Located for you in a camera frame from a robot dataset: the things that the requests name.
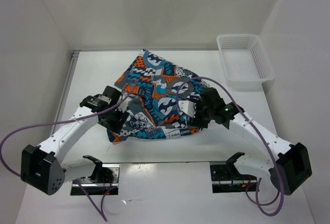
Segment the colourful patterned shorts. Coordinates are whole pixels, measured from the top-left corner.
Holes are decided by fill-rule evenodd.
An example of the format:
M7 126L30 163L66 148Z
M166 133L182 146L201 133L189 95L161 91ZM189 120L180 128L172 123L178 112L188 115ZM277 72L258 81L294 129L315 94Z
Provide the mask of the colourful patterned shorts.
M119 134L108 136L111 143L138 139L176 139L201 131L189 126L177 101L200 99L208 84L194 72L142 49L114 84L132 98Z

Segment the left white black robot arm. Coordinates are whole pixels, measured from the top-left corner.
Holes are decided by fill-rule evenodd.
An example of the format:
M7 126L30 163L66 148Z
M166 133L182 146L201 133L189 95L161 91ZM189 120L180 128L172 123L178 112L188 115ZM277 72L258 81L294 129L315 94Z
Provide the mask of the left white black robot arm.
M126 111L129 95L107 86L103 93L85 97L72 117L37 146L27 145L22 151L23 182L51 196L63 183L80 178L90 182L101 180L103 162L91 155L64 163L64 158L84 134L99 124L118 133L129 114Z

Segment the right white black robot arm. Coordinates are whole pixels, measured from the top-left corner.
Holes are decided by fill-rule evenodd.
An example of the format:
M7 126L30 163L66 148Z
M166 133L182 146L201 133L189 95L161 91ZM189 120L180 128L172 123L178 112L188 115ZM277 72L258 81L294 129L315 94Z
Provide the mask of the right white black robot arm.
M206 129L214 121L268 157L257 159L237 152L226 161L226 173L231 179L243 174L269 178L276 189L289 196L312 175L308 150L303 144L294 145L270 132L239 105L225 103L216 89L207 88L200 99L180 101L179 106L189 117L190 126Z

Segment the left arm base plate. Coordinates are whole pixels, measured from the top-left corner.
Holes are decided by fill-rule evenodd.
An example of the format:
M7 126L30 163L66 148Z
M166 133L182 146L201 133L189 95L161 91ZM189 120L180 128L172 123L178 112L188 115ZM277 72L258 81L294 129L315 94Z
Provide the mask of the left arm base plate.
M70 195L82 196L85 194L79 184L91 196L118 195L120 169L119 164L104 164L94 179L79 178L76 180L78 184L73 182Z

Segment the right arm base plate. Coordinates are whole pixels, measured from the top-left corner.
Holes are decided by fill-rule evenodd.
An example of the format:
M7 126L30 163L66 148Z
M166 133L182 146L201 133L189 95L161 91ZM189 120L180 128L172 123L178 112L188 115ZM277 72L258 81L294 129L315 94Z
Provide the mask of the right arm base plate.
M256 190L257 179L255 176L230 172L225 162L210 163L209 167L214 194Z

